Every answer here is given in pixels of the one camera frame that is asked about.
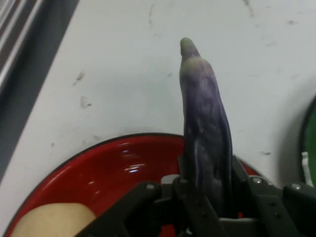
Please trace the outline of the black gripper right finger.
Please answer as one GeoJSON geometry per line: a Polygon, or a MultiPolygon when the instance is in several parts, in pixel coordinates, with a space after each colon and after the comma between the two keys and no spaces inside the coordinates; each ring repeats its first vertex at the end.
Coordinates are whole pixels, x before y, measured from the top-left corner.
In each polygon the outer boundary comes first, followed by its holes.
{"type": "Polygon", "coordinates": [[[258,172],[233,156],[233,197],[243,218],[259,221],[263,237],[314,237],[316,235],[316,190],[291,182],[277,188],[258,172]]]}

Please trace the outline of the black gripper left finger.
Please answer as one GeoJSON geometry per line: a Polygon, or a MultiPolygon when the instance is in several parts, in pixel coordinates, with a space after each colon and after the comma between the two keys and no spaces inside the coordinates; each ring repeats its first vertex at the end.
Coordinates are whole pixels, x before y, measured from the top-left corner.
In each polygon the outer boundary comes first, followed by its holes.
{"type": "Polygon", "coordinates": [[[140,182],[81,230],[78,237],[157,237],[172,226],[178,237],[220,237],[217,214],[191,181],[178,157],[180,175],[170,184],[140,182]]]}

